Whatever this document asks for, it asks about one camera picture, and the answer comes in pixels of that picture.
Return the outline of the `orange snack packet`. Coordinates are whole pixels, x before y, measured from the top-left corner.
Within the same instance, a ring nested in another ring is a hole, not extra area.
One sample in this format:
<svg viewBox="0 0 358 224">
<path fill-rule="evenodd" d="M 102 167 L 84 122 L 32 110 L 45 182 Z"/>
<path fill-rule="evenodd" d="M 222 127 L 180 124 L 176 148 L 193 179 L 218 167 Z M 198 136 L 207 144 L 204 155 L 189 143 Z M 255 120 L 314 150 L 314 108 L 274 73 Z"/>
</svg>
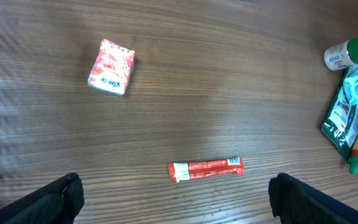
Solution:
<svg viewBox="0 0 358 224">
<path fill-rule="evenodd" d="M 134 69 L 135 51 L 103 39 L 88 76 L 88 85 L 110 94 L 126 92 Z"/>
</svg>

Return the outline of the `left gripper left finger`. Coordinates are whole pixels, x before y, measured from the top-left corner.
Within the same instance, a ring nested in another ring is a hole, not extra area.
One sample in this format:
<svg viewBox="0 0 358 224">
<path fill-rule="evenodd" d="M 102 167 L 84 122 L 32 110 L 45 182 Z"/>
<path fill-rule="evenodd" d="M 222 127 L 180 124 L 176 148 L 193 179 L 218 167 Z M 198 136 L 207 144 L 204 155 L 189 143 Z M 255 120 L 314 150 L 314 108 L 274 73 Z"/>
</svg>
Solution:
<svg viewBox="0 0 358 224">
<path fill-rule="evenodd" d="M 49 183 L 0 209 L 0 223 L 73 223 L 85 204 L 75 172 Z"/>
</svg>

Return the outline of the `red snack bar wrapper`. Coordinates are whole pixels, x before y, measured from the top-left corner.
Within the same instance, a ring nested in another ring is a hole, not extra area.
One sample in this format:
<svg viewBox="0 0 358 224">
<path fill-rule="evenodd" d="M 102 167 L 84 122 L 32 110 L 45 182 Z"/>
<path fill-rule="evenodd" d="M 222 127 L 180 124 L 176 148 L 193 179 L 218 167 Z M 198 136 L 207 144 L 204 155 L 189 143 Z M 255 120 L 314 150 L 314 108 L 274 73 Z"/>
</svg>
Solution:
<svg viewBox="0 0 358 224">
<path fill-rule="evenodd" d="M 221 174 L 243 174 L 244 171 L 244 164 L 240 157 L 203 162 L 174 162 L 168 165 L 168 173 L 174 183 Z"/>
</svg>

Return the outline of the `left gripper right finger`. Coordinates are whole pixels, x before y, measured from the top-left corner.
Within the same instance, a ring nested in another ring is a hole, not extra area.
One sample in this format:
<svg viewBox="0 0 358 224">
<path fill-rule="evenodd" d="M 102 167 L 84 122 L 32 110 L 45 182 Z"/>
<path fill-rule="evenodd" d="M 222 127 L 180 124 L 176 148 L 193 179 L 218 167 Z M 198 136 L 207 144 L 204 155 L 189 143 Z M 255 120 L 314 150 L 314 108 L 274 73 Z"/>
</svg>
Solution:
<svg viewBox="0 0 358 224">
<path fill-rule="evenodd" d="M 286 173 L 270 180 L 268 194 L 273 216 L 282 223 L 358 223 L 358 210 Z"/>
</svg>

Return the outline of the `green lid spice jar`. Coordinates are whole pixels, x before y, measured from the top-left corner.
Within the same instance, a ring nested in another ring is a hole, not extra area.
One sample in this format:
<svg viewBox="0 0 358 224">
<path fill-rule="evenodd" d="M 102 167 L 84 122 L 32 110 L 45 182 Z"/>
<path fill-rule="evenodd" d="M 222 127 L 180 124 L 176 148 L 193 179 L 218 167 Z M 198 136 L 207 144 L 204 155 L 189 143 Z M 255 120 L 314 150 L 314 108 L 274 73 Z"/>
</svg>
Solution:
<svg viewBox="0 0 358 224">
<path fill-rule="evenodd" d="M 358 37 L 326 49 L 323 56 L 325 65 L 331 71 L 358 65 Z"/>
</svg>

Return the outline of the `green 3M gloves package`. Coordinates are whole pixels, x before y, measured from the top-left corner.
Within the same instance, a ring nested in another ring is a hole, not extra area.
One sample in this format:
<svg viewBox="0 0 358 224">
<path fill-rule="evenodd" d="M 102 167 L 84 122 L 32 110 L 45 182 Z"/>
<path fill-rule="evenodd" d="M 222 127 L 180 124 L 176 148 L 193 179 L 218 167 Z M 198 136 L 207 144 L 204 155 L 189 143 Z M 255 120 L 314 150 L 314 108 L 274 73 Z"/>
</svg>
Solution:
<svg viewBox="0 0 358 224">
<path fill-rule="evenodd" d="M 351 106 L 345 96 L 343 87 L 345 72 L 338 84 L 321 130 L 334 143 L 339 154 L 346 161 L 358 135 L 358 104 Z"/>
</svg>

